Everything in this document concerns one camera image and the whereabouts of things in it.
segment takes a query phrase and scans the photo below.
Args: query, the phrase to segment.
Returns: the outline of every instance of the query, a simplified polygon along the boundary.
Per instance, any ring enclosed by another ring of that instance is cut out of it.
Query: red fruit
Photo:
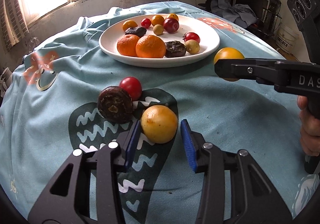
[[[198,36],[198,34],[196,34],[194,32],[187,32],[184,34],[184,36],[183,36],[184,42],[187,42],[190,39],[193,39],[196,42],[200,43],[200,37]]]
[[[163,23],[163,28],[168,32],[168,33],[174,33],[179,29],[179,22],[176,19],[169,18],[166,19]]]
[[[124,78],[121,80],[119,87],[128,92],[132,98],[132,101],[137,101],[142,94],[141,83],[135,77]]]
[[[151,26],[151,20],[148,18],[145,18],[141,21],[141,27],[144,27],[145,29],[150,28]]]

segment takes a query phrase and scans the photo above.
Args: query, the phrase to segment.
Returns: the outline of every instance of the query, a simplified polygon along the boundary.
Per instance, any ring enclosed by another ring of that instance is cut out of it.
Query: curtain
[[[0,0],[0,36],[4,51],[21,41],[28,33],[18,0]]]

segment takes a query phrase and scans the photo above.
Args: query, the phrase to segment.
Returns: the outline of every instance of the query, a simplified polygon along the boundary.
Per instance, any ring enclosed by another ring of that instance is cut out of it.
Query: white bucket
[[[284,52],[291,54],[291,50],[294,47],[296,39],[299,35],[288,28],[286,25],[280,23],[276,44],[280,47]]]

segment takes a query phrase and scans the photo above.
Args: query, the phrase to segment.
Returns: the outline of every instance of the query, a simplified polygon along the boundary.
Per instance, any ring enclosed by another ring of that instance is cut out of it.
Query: human hand
[[[302,122],[300,128],[302,149],[306,155],[318,156],[320,152],[320,120],[309,112],[306,97],[298,96],[297,104],[301,109],[299,118]]]

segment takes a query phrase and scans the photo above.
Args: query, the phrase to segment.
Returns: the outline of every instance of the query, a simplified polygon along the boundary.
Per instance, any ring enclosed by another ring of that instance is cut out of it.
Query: blue tablecloth
[[[278,58],[274,49],[246,30],[180,2],[80,17],[73,27],[39,45],[13,73],[0,108],[0,184],[27,217],[52,175],[74,149],[97,150],[130,127],[113,125],[97,112],[102,89],[127,76],[143,85],[135,116],[152,104],[169,104],[192,130],[222,150],[247,149],[280,192],[293,217],[319,184],[303,168],[296,96],[280,94],[254,81],[227,82],[216,76],[214,54],[195,64],[147,69],[113,60],[99,47],[102,32],[129,17],[177,13],[214,27],[222,47],[235,47],[247,58]],[[91,217],[95,213],[92,174]],[[180,136],[165,145],[140,137],[132,168],[118,175],[127,223],[195,222],[203,174],[189,168]],[[229,216],[230,198],[226,200]]]

